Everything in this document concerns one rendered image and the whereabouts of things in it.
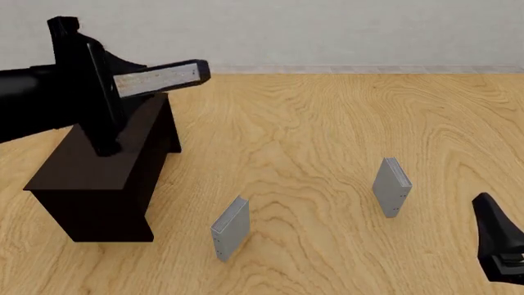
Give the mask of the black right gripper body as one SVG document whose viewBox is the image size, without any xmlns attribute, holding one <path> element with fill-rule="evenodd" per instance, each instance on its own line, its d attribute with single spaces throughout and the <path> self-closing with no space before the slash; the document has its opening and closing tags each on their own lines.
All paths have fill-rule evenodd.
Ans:
<svg viewBox="0 0 524 295">
<path fill-rule="evenodd" d="M 524 285 L 524 255 L 521 253 L 487 255 L 478 261 L 490 282 Z"/>
</svg>

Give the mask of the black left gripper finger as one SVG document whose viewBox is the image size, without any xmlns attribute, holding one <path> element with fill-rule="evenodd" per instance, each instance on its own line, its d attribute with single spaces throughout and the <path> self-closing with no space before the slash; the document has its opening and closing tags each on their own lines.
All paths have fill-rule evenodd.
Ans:
<svg viewBox="0 0 524 295">
<path fill-rule="evenodd" d="M 115 56 L 109 51 L 104 53 L 104 73 L 105 75 L 127 75 L 130 73 L 138 73 L 140 70 L 147 68 L 146 65 L 126 61 Z"/>
</svg>

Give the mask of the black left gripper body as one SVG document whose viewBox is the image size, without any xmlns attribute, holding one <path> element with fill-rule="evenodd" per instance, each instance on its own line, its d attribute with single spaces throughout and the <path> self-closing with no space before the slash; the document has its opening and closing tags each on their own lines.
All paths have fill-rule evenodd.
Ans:
<svg viewBox="0 0 524 295">
<path fill-rule="evenodd" d="M 105 48 L 79 32 L 75 16 L 55 16 L 47 26 L 56 66 L 73 93 L 77 123 L 98 156 L 116 154 L 120 151 L 116 139 L 126 125 L 126 115 Z"/>
</svg>

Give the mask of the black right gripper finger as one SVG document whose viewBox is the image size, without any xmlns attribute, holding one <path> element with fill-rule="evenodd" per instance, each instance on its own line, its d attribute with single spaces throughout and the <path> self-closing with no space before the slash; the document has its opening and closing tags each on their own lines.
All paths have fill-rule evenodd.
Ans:
<svg viewBox="0 0 524 295">
<path fill-rule="evenodd" d="M 473 198 L 478 228 L 478 256 L 524 253 L 524 232 L 502 211 L 488 193 Z"/>
</svg>

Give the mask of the dark brown wooden cabinet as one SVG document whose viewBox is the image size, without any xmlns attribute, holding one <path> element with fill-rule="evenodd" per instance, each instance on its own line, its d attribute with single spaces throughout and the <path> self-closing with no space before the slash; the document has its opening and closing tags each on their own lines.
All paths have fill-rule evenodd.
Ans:
<svg viewBox="0 0 524 295">
<path fill-rule="evenodd" d="M 147 208 L 167 155 L 182 148 L 167 93 L 141 102 L 119 153 L 99 157 L 76 125 L 25 186 L 77 243 L 154 240 Z"/>
</svg>

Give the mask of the grey book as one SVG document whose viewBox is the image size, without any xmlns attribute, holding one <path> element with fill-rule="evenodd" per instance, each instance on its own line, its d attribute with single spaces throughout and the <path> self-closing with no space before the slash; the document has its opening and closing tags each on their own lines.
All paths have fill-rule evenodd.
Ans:
<svg viewBox="0 0 524 295">
<path fill-rule="evenodd" d="M 114 75 L 122 99 L 202 85 L 211 78 L 208 61 L 193 59 Z"/>
<path fill-rule="evenodd" d="M 373 182 L 373 193 L 386 218 L 400 212 L 413 184 L 394 157 L 385 157 Z"/>
<path fill-rule="evenodd" d="M 249 201 L 237 196 L 210 227 L 215 254 L 226 262 L 250 232 Z"/>
</svg>

